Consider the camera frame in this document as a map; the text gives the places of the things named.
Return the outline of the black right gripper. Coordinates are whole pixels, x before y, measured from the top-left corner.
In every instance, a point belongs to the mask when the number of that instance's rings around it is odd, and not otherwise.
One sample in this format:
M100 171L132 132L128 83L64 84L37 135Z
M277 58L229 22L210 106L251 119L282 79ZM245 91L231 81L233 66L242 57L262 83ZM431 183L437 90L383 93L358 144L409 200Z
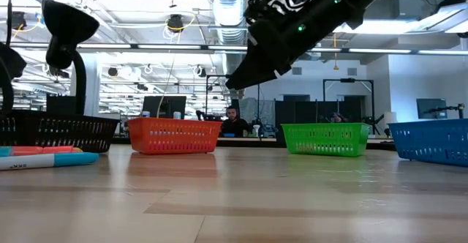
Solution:
M281 14L273 7L259 10L250 24L244 60L226 82L229 89L245 89L276 79L337 26L357 12L348 0L311 0L299 11Z

